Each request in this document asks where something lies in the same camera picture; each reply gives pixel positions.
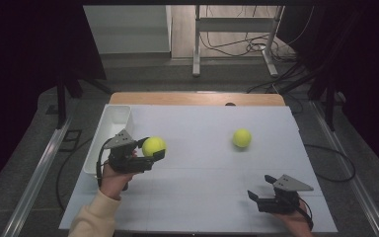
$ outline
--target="white tray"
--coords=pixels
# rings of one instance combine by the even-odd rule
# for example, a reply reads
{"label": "white tray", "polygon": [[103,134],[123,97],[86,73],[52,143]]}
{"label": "white tray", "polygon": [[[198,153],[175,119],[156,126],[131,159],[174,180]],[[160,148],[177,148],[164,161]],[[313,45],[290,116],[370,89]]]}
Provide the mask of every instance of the white tray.
{"label": "white tray", "polygon": [[[114,137],[122,129],[127,130],[130,135],[133,133],[131,107],[106,105],[83,166],[85,173],[96,174],[96,164],[101,147],[104,142]],[[103,153],[102,162],[108,159],[109,154],[110,152]]]}

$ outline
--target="yellow tennis ball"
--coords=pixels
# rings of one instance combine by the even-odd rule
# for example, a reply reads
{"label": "yellow tennis ball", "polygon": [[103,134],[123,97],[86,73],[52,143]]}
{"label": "yellow tennis ball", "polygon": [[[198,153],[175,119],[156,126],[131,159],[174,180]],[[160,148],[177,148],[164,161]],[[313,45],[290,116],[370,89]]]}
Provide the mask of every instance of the yellow tennis ball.
{"label": "yellow tennis ball", "polygon": [[247,147],[251,143],[251,140],[251,133],[247,129],[240,128],[233,133],[233,144],[236,146]]}
{"label": "yellow tennis ball", "polygon": [[166,142],[159,136],[147,138],[141,147],[144,156],[153,156],[153,153],[166,150]]}

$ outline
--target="beige sleeve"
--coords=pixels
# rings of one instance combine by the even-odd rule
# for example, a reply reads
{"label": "beige sleeve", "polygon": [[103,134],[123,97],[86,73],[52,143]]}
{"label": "beige sleeve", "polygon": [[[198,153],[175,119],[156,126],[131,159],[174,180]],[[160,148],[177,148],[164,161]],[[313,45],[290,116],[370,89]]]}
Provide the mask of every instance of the beige sleeve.
{"label": "beige sleeve", "polygon": [[90,205],[82,206],[73,219],[69,236],[112,237],[115,229],[114,216],[120,200],[111,199],[100,191]]}

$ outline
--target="hand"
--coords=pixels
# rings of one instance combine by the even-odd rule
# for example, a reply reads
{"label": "hand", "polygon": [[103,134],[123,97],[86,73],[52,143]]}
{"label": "hand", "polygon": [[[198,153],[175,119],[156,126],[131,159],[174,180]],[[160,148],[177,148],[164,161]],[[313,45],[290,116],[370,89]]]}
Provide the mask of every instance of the hand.
{"label": "hand", "polygon": [[119,195],[122,189],[136,174],[138,173],[118,173],[113,170],[108,162],[104,163],[103,178],[100,186],[101,193],[109,198],[120,200]]}
{"label": "hand", "polygon": [[[303,200],[300,200],[300,208],[307,213],[306,205]],[[280,219],[292,235],[295,237],[310,237],[313,236],[310,231],[309,224],[305,217],[300,214],[298,211],[294,211],[290,214],[277,214],[273,213],[273,216]]]}

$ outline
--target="white wall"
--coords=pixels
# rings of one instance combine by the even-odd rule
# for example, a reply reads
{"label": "white wall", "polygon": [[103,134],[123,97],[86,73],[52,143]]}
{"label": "white wall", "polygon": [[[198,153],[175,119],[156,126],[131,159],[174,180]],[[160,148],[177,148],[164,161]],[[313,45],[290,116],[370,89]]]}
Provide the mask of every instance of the white wall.
{"label": "white wall", "polygon": [[171,6],[84,6],[100,54],[171,51]]}

